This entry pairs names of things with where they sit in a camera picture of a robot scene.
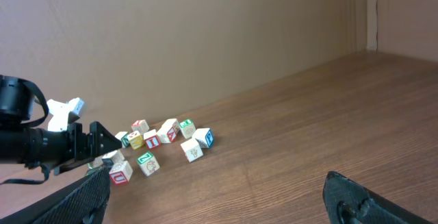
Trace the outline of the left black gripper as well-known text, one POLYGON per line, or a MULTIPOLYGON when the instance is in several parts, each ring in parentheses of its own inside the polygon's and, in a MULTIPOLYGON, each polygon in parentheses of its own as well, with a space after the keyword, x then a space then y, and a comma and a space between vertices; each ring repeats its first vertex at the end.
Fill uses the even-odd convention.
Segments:
POLYGON ((82 132, 80 124, 73 124, 72 128, 63 132, 29 128, 23 133, 24 152, 20 163, 29 169, 37 166, 53 169, 54 175, 71 171, 93 158, 122 148, 121 141, 98 121, 90 124, 88 136, 82 132))

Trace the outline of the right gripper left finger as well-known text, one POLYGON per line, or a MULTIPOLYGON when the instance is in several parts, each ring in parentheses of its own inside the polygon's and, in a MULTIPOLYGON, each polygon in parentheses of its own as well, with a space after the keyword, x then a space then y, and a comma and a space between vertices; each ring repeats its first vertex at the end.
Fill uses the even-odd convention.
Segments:
POLYGON ((1 219, 3 224, 101 224, 110 198, 109 169, 85 177, 1 219))

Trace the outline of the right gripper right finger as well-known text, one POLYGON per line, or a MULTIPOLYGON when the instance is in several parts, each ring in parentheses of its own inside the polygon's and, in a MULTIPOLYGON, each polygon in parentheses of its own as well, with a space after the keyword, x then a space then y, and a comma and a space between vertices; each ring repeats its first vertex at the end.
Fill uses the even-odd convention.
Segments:
POLYGON ((322 196, 332 224, 432 224, 335 171, 322 196))

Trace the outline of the blue edged wooden block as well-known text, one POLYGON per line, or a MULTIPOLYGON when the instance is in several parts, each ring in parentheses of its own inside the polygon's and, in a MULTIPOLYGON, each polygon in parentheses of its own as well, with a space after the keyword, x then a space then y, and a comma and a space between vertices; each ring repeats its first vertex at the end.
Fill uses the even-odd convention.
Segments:
POLYGON ((106 153, 101 159, 105 166, 113 167, 115 164, 123 162, 125 157, 120 150, 115 150, 106 153))

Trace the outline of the red I wooden block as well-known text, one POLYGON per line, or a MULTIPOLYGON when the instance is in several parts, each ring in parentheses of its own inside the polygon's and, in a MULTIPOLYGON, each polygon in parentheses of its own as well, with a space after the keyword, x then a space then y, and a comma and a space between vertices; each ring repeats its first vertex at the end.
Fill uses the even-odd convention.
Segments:
POLYGON ((161 141, 160 141, 159 136, 157 135, 157 131, 155 129, 152 129, 152 130, 144 133, 143 139, 144 139, 145 145, 149 149, 154 149, 154 148, 159 147, 161 145, 161 141))

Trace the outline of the cream wooden block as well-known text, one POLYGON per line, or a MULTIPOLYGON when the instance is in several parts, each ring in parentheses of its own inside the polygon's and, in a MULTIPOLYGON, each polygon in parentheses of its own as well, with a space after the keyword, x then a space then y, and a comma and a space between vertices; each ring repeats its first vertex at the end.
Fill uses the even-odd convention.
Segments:
POLYGON ((177 129, 175 129, 172 125, 162 126, 158 131, 157 135, 162 144, 169 144, 174 142, 178 134, 177 129))

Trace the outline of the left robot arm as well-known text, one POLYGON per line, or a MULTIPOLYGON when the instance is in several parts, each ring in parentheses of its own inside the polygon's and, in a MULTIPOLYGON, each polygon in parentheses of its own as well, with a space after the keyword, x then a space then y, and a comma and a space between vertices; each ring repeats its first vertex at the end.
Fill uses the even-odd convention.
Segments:
POLYGON ((82 124, 70 123, 61 132, 39 128, 49 114, 45 96, 35 83, 1 76, 1 163, 40 167, 44 178, 92 162, 122 147, 98 121, 84 133, 82 124))

